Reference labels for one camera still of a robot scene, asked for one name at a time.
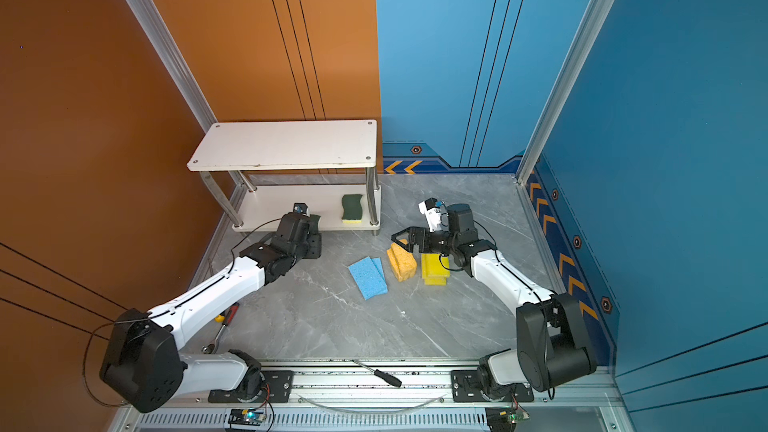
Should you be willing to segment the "blue sponge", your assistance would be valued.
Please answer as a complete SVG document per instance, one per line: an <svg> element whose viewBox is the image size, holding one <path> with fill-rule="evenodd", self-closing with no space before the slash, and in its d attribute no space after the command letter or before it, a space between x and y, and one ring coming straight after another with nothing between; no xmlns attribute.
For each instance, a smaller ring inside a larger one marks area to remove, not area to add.
<svg viewBox="0 0 768 432"><path fill-rule="evenodd" d="M382 265L381 259L380 258L372 258L371 261L373 262L373 264L374 264L376 270L378 271L379 275L381 276L381 278L385 279L385 275L384 275L384 270L383 270L383 265Z"/></svg>
<svg viewBox="0 0 768 432"><path fill-rule="evenodd" d="M386 280L381 278L371 259L364 258L348 267L364 300L388 292Z"/></svg>

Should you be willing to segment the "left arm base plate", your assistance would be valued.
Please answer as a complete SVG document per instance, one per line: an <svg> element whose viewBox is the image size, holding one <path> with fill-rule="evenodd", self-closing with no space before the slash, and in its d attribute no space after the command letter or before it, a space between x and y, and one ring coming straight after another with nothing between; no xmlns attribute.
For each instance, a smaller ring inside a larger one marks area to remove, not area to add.
<svg viewBox="0 0 768 432"><path fill-rule="evenodd" d="M209 403L287 403L293 386L291 370L260 370L248 372L234 390L212 390Z"/></svg>

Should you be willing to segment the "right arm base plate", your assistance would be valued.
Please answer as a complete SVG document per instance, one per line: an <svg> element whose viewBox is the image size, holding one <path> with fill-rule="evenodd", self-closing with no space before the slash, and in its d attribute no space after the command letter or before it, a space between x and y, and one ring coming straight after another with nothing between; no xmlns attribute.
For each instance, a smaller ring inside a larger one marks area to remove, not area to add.
<svg viewBox="0 0 768 432"><path fill-rule="evenodd" d="M457 403L530 403L534 401L532 389L524 383L500 385L480 367L450 372L451 392Z"/></svg>

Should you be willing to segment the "green yellow scouring sponge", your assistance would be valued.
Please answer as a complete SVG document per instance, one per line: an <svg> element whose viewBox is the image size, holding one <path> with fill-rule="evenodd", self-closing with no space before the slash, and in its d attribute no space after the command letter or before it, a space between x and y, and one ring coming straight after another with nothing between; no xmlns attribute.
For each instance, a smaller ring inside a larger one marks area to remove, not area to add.
<svg viewBox="0 0 768 432"><path fill-rule="evenodd" d="M310 226L309 231L311 234L317 234L319 232L319 221L321 216L316 214L311 214L309 218Z"/></svg>
<svg viewBox="0 0 768 432"><path fill-rule="evenodd" d="M363 207L361 194L345 194L341 199L342 217L344 224L361 224Z"/></svg>

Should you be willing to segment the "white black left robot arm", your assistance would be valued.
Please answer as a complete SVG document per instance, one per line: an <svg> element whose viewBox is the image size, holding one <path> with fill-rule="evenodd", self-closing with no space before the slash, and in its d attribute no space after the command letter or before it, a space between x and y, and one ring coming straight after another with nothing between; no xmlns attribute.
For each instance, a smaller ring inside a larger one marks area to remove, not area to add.
<svg viewBox="0 0 768 432"><path fill-rule="evenodd" d="M264 379L260 363L249 354L182 350L219 313L285 276L300 261L319 258L319 221L297 203L277 220L276 231L235 252L222 271L147 312L124 312L112 325L101 381L142 413L196 392L229 392L240 402L258 399Z"/></svg>

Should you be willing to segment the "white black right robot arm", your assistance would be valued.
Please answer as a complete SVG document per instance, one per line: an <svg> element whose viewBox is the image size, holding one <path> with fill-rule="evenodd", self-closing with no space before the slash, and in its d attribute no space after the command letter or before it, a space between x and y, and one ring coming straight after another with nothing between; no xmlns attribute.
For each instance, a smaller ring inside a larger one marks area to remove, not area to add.
<svg viewBox="0 0 768 432"><path fill-rule="evenodd" d="M444 206L430 198L419 204L426 227L411 226L391 236L400 249L421 256L447 257L455 270L489 288L516 320L516 347L480 359L480 389L499 401L518 385L550 398L568 382L596 372L597 356L579 302L557 294L512 266L491 234L474 219L467 204Z"/></svg>

